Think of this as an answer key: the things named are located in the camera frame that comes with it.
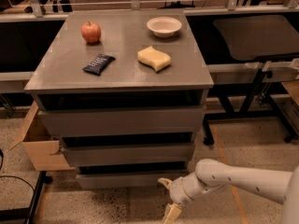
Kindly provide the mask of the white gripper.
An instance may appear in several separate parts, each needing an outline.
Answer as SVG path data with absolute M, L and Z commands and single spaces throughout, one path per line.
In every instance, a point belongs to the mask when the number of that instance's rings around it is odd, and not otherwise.
M 209 186 L 201 181 L 195 173 L 179 177 L 174 181 L 168 178 L 159 178 L 158 182 L 169 189 L 170 199 L 174 202 L 168 204 L 164 211 L 163 224 L 174 224 L 182 212 L 182 207 L 195 199 L 217 193 L 226 188 L 224 184 Z

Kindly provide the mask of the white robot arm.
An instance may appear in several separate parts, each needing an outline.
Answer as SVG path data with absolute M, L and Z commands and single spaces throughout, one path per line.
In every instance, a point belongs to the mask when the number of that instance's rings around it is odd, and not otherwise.
M 212 159 L 196 163 L 195 171 L 175 180 L 159 178 L 172 203 L 163 224 L 173 224 L 182 207 L 227 185 L 241 188 L 283 205 L 280 224 L 299 224 L 299 167 L 292 172 L 236 167 Z

